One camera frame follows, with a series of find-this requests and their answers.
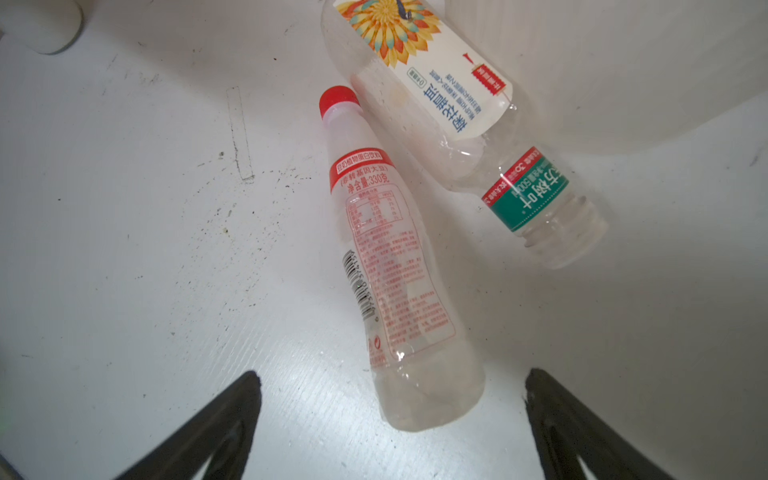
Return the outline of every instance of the white label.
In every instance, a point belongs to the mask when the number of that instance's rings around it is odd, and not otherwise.
[[[380,160],[337,170],[361,153]],[[402,195],[406,186],[386,153],[362,149],[340,158],[331,167],[331,181],[334,204],[349,222],[352,241],[343,263],[366,323],[371,367],[399,362],[452,338],[455,327],[435,290]]]
[[[419,0],[333,5],[449,140],[484,134],[509,107],[509,80]]]

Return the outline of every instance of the white cylindrical object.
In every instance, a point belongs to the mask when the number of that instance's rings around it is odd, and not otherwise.
[[[83,11],[72,0],[0,0],[0,30],[37,53],[68,48],[83,27]]]

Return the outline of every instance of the bottle neck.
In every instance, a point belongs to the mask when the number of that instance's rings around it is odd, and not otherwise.
[[[352,102],[333,105],[323,115],[330,164],[360,148],[382,148],[370,125],[362,117],[362,108]]]

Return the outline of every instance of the crushed plastic bottle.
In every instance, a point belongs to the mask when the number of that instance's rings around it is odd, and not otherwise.
[[[322,29],[363,107],[443,187],[483,199],[546,267],[568,265],[603,237],[597,208],[536,148],[522,90],[427,3],[326,0]]]
[[[419,210],[355,93],[320,98],[343,266],[366,328],[382,414],[417,432],[468,412],[485,373],[442,285]]]

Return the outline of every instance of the white floor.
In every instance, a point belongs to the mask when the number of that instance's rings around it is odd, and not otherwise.
[[[401,433],[336,256],[320,6],[104,0],[62,55],[0,41],[6,458],[112,478],[255,369],[248,479],[542,478],[540,366],[676,478],[765,478],[768,94],[652,151],[565,155],[612,228],[554,272],[385,138],[488,374],[465,418]]]

